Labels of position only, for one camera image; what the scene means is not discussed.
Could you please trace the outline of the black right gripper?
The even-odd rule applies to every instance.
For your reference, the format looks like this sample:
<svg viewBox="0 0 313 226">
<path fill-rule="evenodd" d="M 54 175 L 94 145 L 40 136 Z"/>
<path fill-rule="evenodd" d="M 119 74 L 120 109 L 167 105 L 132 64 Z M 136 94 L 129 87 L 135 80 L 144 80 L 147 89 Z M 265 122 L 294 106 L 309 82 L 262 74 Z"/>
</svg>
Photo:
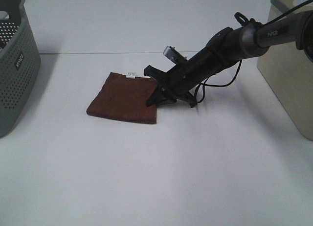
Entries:
<svg viewBox="0 0 313 226">
<path fill-rule="evenodd" d="M 190 107 L 197 105 L 197 100 L 189 91 L 208 77 L 225 69 L 223 61 L 208 48 L 203 48 L 184 64 L 175 65 L 168 72 L 163 72 L 151 65 L 144 69 L 144 76 L 161 80 L 146 101 L 146 106 L 174 104 L 176 99 L 187 102 Z"/>
</svg>

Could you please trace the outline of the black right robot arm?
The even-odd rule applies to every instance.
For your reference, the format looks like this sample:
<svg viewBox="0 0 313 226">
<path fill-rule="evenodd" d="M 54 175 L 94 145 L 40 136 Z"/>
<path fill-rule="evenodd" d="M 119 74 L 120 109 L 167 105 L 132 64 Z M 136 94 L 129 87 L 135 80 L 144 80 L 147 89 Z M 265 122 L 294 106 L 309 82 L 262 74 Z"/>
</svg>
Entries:
<svg viewBox="0 0 313 226">
<path fill-rule="evenodd" d="M 298 50 L 303 50 L 309 59 L 313 58 L 312 11 L 302 11 L 266 24 L 248 20 L 239 12 L 235 17 L 240 28 L 224 28 L 190 59 L 169 46 L 164 55 L 174 62 L 174 67 L 167 72 L 152 66 L 144 69 L 145 76 L 157 81 L 156 89 L 146 101 L 148 107 L 177 100 L 194 107 L 200 101 L 195 93 L 190 93 L 191 89 L 205 88 L 205 81 L 212 75 L 241 64 L 243 59 L 262 56 L 273 45 L 295 42 Z"/>
</svg>

